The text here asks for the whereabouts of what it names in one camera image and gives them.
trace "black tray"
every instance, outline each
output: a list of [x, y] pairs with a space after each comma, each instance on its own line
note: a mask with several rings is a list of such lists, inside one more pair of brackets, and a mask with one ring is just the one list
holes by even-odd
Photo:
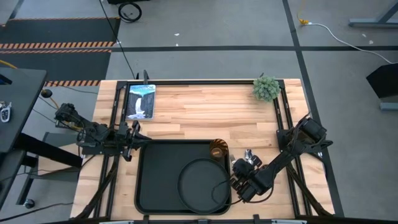
[[[192, 160], [211, 159], [210, 142], [212, 140], [153, 140], [141, 148], [134, 197], [137, 210], [145, 215], [197, 215], [180, 200], [178, 176]], [[219, 163], [230, 175], [228, 156]], [[221, 215], [228, 209], [229, 205], [225, 205], [209, 215]]]

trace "hazard tape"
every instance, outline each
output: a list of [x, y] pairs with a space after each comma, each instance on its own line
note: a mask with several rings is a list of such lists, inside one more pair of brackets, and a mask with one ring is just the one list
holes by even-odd
[[[106, 19], [106, 17], [71, 17], [71, 18], [14, 18], [9, 21], [26, 21], [26, 20], [76, 20], [76, 19]], [[109, 17], [109, 19], [120, 19], [120, 17]]]
[[101, 80], [67, 80], [67, 81], [47, 81], [44, 86], [99, 86]]
[[53, 49], [53, 48], [79, 48], [79, 47], [112, 47], [113, 41], [98, 42], [57, 42], [57, 43], [18, 43], [0, 44], [0, 49]]
[[0, 51], [0, 54], [57, 54], [57, 53], [92, 53], [92, 52], [107, 52], [108, 49], [94, 49], [94, 50], [5, 50]]

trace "wooden tabletop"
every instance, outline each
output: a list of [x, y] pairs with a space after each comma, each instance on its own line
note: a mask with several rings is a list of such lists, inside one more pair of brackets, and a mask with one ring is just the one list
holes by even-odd
[[[296, 124], [308, 113], [307, 103], [299, 79], [285, 79], [287, 98]], [[99, 87], [93, 121], [109, 124], [116, 89], [116, 80], [104, 80]], [[267, 164], [279, 154], [277, 120], [273, 103], [257, 101], [251, 94], [252, 85], [158, 85], [155, 97], [155, 118], [140, 121], [141, 133], [153, 139], [224, 139], [229, 153], [235, 158], [243, 157], [246, 149]], [[123, 94], [119, 101], [120, 120]], [[282, 110], [284, 127], [286, 117]], [[143, 214], [134, 206], [136, 175], [139, 151], [132, 153], [132, 161], [120, 158], [116, 190], [114, 195], [112, 220], [142, 220]], [[324, 208], [333, 213], [333, 206], [325, 178], [323, 165], [315, 158], [301, 156], [305, 180], [309, 190]], [[80, 172], [71, 217], [78, 215], [98, 189], [103, 156], [96, 156]], [[304, 214], [302, 195], [298, 192], [301, 214]], [[255, 196], [253, 200], [264, 198]], [[232, 190], [232, 201], [237, 200]], [[101, 215], [105, 214], [108, 193], [103, 195]], [[192, 220], [209, 219], [252, 219], [253, 214], [260, 218], [294, 218], [289, 185], [285, 169], [275, 179], [272, 197], [263, 203], [238, 203], [223, 215], [151, 215], [151, 220]]]

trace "chair wheel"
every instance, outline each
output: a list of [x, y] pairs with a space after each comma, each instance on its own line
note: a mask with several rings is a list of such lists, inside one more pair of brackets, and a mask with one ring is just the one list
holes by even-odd
[[32, 199], [26, 199], [24, 206], [27, 209], [33, 208], [35, 206], [35, 201], [33, 201]]

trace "small succulent plant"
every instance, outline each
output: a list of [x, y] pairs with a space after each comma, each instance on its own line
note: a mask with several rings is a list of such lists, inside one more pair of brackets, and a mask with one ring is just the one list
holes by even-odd
[[271, 102], [280, 93], [279, 83], [275, 78], [260, 76], [254, 82], [253, 94], [257, 100]]

